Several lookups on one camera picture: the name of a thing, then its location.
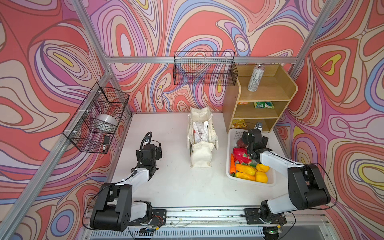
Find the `wooden shelf unit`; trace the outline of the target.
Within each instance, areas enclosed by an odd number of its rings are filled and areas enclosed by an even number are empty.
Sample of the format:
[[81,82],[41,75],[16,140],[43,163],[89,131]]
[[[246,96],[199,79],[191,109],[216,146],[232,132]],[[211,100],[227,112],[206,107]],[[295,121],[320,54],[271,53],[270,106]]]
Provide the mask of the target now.
[[[227,132],[232,121],[244,119],[251,124],[263,123],[263,131],[271,132],[298,91],[298,86],[281,65],[265,65],[265,72],[257,91],[248,90],[253,65],[237,65],[238,77],[234,86],[226,88],[222,107]],[[272,102],[275,108],[255,109],[253,102]]]

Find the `green snack packet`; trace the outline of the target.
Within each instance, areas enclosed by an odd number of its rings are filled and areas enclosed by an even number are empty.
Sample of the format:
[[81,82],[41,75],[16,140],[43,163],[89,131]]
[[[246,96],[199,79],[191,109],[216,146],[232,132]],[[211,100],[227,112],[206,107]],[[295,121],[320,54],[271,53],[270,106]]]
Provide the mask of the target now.
[[255,109],[274,109],[272,102],[253,102]]

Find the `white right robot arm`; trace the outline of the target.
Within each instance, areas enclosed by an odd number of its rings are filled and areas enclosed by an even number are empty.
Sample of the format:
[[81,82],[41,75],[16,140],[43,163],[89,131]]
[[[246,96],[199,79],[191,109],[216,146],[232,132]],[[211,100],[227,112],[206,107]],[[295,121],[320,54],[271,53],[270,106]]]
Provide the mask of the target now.
[[251,160],[277,171],[288,180],[286,194],[261,203],[259,212],[264,221],[285,212],[313,209],[331,202],[318,166],[301,164],[277,155],[267,148],[267,140],[259,129],[244,131],[241,140]]

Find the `orange carrot left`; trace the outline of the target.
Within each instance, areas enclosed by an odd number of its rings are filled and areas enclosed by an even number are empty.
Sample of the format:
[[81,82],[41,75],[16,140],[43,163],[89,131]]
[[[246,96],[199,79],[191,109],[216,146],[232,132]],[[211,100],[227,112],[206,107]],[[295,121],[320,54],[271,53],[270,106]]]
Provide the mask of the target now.
[[236,164],[235,164],[235,157],[233,154],[231,154],[231,160],[230,160],[230,175],[231,176],[234,176],[236,174],[237,170],[236,170]]

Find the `yellow lemon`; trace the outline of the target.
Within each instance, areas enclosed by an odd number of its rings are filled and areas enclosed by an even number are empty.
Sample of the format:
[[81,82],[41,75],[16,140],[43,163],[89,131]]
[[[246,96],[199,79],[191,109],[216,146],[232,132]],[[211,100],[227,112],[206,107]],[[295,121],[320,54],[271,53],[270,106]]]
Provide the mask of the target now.
[[266,173],[258,171],[255,175],[255,181],[259,183],[267,183],[268,182],[268,176]]
[[268,166],[263,165],[263,164],[257,164],[256,170],[258,172],[267,173],[270,170],[270,168]]

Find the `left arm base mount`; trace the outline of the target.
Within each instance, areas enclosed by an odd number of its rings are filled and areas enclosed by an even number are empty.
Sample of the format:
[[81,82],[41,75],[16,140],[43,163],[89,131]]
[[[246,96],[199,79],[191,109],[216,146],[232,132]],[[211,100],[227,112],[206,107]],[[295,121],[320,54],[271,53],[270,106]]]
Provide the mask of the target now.
[[148,216],[131,221],[129,226],[153,226],[161,227],[166,224],[167,210],[154,209]]

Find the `yellow squash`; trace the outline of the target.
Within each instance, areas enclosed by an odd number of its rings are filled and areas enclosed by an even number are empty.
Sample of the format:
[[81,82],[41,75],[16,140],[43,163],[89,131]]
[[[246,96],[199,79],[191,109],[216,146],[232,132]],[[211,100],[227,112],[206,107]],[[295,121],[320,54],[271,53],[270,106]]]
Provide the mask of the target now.
[[236,172],[235,177],[243,180],[248,180],[248,181],[256,181],[256,177],[253,175],[249,175],[246,173],[241,173],[241,172]]
[[256,172],[257,172],[257,170],[255,168],[253,168],[252,166],[249,166],[249,165],[236,164],[235,168],[238,172],[248,174],[251,176],[255,176]]

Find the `yellow squash lower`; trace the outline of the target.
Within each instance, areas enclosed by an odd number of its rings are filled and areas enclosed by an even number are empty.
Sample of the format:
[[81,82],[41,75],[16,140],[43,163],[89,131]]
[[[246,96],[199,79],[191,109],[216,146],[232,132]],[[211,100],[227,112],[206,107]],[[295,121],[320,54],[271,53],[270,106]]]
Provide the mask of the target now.
[[243,180],[248,180],[248,181],[256,181],[256,177],[253,175],[249,175],[246,173],[241,173],[241,172],[236,172],[235,177]]

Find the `yellow lemon lower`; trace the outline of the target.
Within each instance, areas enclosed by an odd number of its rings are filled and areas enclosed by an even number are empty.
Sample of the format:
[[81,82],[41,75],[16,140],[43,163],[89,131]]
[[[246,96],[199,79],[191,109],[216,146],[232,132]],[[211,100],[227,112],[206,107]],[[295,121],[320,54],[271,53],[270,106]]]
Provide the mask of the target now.
[[255,175],[255,181],[259,183],[267,183],[268,182],[268,176],[266,173],[258,171]]

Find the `dark red passion fruit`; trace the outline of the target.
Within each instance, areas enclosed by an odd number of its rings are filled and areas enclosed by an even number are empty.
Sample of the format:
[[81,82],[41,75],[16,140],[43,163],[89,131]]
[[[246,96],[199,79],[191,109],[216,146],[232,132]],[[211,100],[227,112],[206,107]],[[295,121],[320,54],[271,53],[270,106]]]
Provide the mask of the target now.
[[238,148],[247,148],[247,144],[243,141],[243,139],[239,139],[238,141],[237,141],[237,147]]

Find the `silver drink can right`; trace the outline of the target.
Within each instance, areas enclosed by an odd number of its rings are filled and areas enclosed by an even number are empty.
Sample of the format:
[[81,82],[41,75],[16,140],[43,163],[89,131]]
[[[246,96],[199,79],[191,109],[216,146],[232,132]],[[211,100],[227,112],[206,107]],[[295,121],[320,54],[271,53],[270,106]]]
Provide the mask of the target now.
[[248,90],[250,92],[255,92],[257,91],[259,84],[261,82],[261,79],[264,75],[265,72],[265,66],[258,64],[254,67],[253,73],[251,75],[249,84],[248,84]]

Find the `white plastic produce basket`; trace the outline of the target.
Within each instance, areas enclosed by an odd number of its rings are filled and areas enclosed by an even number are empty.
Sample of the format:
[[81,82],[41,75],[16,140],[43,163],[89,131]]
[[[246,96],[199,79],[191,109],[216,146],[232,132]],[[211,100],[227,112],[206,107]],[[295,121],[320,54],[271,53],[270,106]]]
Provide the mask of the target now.
[[227,162],[226,162],[226,175],[229,179],[232,181],[237,181],[242,184],[250,184],[255,186],[263,186],[263,187],[273,187],[276,185],[276,171],[275,170],[269,170],[266,175],[268,176],[268,181],[266,183],[260,183],[256,181],[250,181],[245,179],[236,178],[235,176],[232,176],[230,174],[230,167],[231,167],[231,154],[233,153],[233,149],[237,147],[237,141],[242,137],[243,132],[246,132],[246,130],[241,129],[231,129],[229,131],[228,136],[228,146],[227,146]]

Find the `yellow snack packet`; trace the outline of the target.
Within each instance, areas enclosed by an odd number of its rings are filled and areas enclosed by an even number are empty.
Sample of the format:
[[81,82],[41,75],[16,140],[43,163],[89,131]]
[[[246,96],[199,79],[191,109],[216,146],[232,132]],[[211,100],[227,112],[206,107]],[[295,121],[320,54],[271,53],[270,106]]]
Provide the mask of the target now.
[[247,128],[248,125],[244,119],[235,119],[232,121],[231,128],[233,129],[243,129]]

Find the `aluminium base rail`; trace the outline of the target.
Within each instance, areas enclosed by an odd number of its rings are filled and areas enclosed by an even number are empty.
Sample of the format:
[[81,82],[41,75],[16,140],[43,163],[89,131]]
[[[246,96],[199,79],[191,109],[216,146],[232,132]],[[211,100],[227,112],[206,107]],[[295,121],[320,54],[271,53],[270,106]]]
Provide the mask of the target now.
[[172,207],[153,208],[151,219],[133,220],[128,223],[129,229],[186,229],[186,228],[230,228],[230,227],[261,227],[277,230],[300,226],[318,226],[328,229],[330,221],[324,214],[311,211],[297,211],[282,214],[271,223],[264,223],[258,216],[258,206],[224,206],[224,207]]

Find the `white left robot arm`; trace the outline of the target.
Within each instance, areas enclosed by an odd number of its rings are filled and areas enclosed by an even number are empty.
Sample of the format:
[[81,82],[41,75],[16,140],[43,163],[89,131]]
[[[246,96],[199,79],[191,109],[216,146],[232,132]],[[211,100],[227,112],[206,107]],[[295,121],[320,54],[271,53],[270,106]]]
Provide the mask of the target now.
[[123,232],[130,223],[151,223],[154,217],[151,202],[134,201],[133,193],[158,170],[157,160],[162,158],[162,148],[146,144],[136,154],[138,164],[127,179],[101,186],[89,223],[91,230]]

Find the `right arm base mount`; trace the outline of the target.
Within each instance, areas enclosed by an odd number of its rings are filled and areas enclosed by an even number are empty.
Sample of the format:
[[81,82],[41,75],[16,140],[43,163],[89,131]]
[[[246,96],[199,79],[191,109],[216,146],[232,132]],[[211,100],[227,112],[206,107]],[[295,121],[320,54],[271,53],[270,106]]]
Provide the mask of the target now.
[[287,223],[284,214],[273,214],[265,206],[261,206],[261,208],[244,209],[244,214],[242,214],[241,217],[245,218],[249,225],[284,225]]

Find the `cream canvas tote bag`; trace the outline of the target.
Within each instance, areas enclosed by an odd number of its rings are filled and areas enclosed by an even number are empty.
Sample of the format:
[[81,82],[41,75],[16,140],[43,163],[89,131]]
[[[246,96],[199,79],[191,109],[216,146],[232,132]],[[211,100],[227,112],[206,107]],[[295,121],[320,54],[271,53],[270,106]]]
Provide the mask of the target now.
[[191,108],[188,115],[187,149],[190,151],[191,168],[210,168],[213,149],[219,148],[219,138],[209,108]]

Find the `silver tape roll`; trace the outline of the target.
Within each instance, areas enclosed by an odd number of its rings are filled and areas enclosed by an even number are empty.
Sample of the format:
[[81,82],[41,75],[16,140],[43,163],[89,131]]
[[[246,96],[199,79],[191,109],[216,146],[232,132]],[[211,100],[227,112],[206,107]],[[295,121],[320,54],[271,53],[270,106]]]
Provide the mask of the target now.
[[113,133],[118,121],[111,115],[99,114],[95,120],[95,127],[103,133]]

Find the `white plastic grocery bag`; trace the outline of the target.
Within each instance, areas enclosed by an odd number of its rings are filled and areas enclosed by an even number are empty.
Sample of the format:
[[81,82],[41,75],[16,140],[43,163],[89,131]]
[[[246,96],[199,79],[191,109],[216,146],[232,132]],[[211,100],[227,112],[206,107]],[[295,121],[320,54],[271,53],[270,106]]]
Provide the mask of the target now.
[[209,142],[209,122],[193,122],[194,130],[194,143],[197,144],[201,141]]

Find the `yellow squash upper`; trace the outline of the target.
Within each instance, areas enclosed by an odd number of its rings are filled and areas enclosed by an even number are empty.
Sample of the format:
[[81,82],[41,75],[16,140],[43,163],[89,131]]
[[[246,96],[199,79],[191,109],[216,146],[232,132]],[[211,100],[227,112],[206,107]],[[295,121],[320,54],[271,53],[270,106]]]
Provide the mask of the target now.
[[238,172],[248,174],[251,176],[255,176],[256,172],[257,172],[257,170],[255,168],[253,168],[252,166],[249,166],[249,165],[236,164],[235,168]]

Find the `pink dragon fruit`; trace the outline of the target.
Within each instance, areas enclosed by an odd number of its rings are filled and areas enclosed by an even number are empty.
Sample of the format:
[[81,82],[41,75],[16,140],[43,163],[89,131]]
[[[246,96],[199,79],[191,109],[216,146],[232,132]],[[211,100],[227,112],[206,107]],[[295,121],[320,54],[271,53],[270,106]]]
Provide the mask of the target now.
[[233,148],[233,155],[236,162],[249,165],[252,159],[249,157],[246,148]]

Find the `yellow lemon upper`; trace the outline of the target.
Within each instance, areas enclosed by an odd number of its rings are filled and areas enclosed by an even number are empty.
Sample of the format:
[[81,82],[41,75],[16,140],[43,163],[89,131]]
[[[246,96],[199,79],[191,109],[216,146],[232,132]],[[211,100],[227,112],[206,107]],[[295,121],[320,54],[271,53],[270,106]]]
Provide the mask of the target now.
[[267,173],[270,170],[270,168],[268,166],[263,165],[263,164],[257,164],[256,170],[258,172]]

